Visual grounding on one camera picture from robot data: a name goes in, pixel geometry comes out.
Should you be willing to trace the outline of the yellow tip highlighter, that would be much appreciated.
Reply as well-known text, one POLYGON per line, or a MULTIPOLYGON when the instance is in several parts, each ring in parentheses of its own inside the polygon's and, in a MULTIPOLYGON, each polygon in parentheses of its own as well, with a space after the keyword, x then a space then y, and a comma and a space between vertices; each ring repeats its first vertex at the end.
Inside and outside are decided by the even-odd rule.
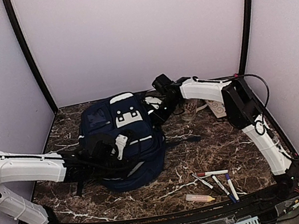
POLYGON ((214 197, 210 196, 210 195, 193 195, 193 194, 188 194, 186 195, 186 201, 190 201, 190 202, 212 202, 215 200, 214 197))

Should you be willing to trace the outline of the navy blue student backpack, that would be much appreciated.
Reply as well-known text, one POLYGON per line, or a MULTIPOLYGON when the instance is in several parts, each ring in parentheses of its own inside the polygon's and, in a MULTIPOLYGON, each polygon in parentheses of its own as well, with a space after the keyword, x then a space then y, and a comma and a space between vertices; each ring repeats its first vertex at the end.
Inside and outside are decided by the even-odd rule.
POLYGON ((121 93, 86 108, 79 125, 79 143, 85 147, 97 133, 115 137, 125 130, 134 134, 135 148, 140 149, 137 165, 126 176, 100 179, 114 192, 138 189, 153 181, 163 171, 166 138, 161 125, 154 126, 145 94, 121 93))

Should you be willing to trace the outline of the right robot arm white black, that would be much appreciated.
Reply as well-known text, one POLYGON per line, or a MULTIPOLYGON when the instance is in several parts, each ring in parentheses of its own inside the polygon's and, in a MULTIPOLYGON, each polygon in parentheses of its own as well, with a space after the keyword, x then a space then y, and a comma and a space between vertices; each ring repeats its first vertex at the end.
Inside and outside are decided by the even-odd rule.
POLYGON ((218 80, 181 77, 173 81, 161 74, 155 78, 152 87, 164 96, 159 107, 150 113, 157 125, 164 124, 184 99, 221 102, 228 122, 253 141, 270 166, 278 183, 274 188, 275 198, 279 201, 289 199, 296 188, 294 180, 299 174, 299 160, 286 153, 272 133, 265 120, 265 107, 259 104, 243 75, 218 80))

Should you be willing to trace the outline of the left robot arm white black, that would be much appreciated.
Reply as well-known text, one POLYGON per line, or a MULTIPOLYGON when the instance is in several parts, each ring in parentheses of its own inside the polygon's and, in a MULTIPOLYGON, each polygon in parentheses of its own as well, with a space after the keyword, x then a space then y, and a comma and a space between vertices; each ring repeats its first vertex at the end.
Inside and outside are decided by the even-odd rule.
POLYGON ((85 147, 50 154, 12 154, 0 151, 0 212, 27 224, 59 224, 49 207, 36 205, 9 190, 6 182, 84 182, 90 178, 126 176, 137 165, 136 155, 127 157, 129 135, 94 134, 85 147))

